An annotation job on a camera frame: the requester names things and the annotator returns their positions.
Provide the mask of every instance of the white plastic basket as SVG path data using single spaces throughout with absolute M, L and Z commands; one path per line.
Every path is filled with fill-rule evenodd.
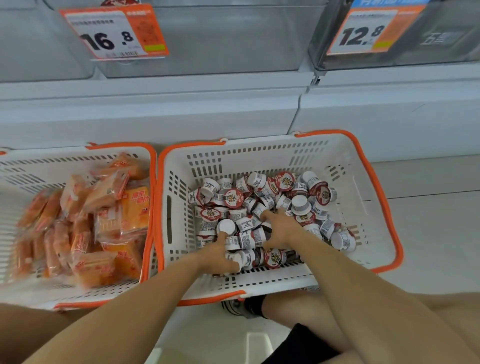
M 259 171 L 274 176 L 282 170 L 313 170 L 337 189 L 329 209 L 333 220 L 352 230 L 357 249 L 352 260 L 380 273 L 401 264 L 403 250 L 380 183 L 358 140 L 345 131 L 317 131 L 220 142 L 185 143 L 166 148 L 159 157 L 154 225 L 159 270 L 196 250 L 192 207 L 187 193 L 203 177 L 240 178 Z M 368 210 L 363 200 L 371 200 Z M 254 268 L 228 277 L 204 275 L 180 305 L 203 304 L 273 293 L 316 284 L 305 264 L 279 269 Z
M 73 173 L 107 166 L 119 152 L 150 162 L 151 207 L 156 184 L 156 152 L 148 144 L 114 143 L 101 146 L 8 150 L 0 152 L 0 301 L 30 307 L 60 309 L 96 307 L 134 287 L 127 281 L 84 291 L 58 284 L 55 280 L 32 274 L 27 279 L 12 279 L 14 268 L 15 224 L 33 196 L 47 187 L 63 187 Z M 156 274 L 153 249 L 153 208 L 145 242 L 140 282 Z

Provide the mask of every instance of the floor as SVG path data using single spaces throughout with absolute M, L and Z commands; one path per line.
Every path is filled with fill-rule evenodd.
M 480 291 L 479 166 L 480 156 L 374 164 L 405 250 L 403 265 L 382 278 L 409 292 Z M 246 358 L 252 332 L 276 348 L 288 329 L 232 316 L 220 304 L 179 307 L 155 356 L 162 352 L 158 363 L 261 363 L 261 355 Z

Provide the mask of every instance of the plastic wrapper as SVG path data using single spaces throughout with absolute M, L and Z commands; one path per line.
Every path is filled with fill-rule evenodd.
M 142 256 L 138 250 L 138 242 L 135 239 L 101 242 L 101 245 L 104 251 L 116 254 L 115 269 L 119 274 L 133 279 L 140 279 Z
M 48 197 L 47 204 L 42 211 L 42 214 L 38 218 L 34 226 L 34 235 L 38 236 L 46 229 L 48 229 L 55 219 L 57 218 L 60 212 L 60 196 L 62 190 L 54 190 L 51 195 Z
M 61 266 L 67 270 L 70 269 L 71 262 L 69 229 L 70 223 L 67 221 L 56 221 L 52 244 Z
M 26 236 L 20 236 L 15 242 L 16 266 L 15 276 L 25 276 L 32 271 L 33 252 L 32 241 Z
M 87 214 L 80 214 L 73 223 L 71 253 L 88 253 L 92 249 L 92 224 Z
M 141 161 L 130 157 L 127 153 L 121 152 L 106 168 L 98 168 L 90 171 L 92 176 L 101 180 L 112 175 L 117 169 L 127 170 L 132 181 L 142 180 L 148 177 L 148 168 L 142 166 Z
M 146 234 L 150 212 L 150 191 L 147 183 L 129 184 L 121 200 L 121 230 L 123 239 Z
M 42 190 L 35 195 L 30 205 L 25 209 L 23 216 L 18 220 L 18 228 L 27 228 L 32 225 L 42 213 L 43 208 L 47 204 L 48 196 L 51 190 Z
M 45 259 L 45 244 L 44 234 L 38 235 L 32 241 L 32 252 L 34 262 L 39 262 Z
M 118 281 L 119 275 L 115 272 L 115 256 L 115 253 L 104 251 L 76 254 L 72 270 L 78 284 L 89 289 Z
M 45 259 L 47 262 L 47 272 L 49 277 L 55 277 L 62 272 L 59 257 L 53 248 L 55 239 L 54 228 L 47 230 L 44 236 Z
M 60 198 L 64 217 L 69 221 L 75 221 L 90 192 L 89 183 L 83 176 L 71 175 Z
M 120 201 L 112 207 L 104 207 L 95 213 L 95 240 L 111 240 L 120 237 Z
M 123 197 L 128 179 L 128 171 L 119 169 L 104 180 L 95 183 L 85 201 L 83 210 L 94 212 L 102 207 L 114 206 L 116 201 Z

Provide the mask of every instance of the left hand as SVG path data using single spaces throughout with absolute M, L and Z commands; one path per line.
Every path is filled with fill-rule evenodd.
M 240 272 L 239 264 L 225 258 L 225 238 L 227 234 L 221 231 L 214 243 L 205 245 L 195 252 L 200 265 L 200 271 L 207 274 L 224 274 Z

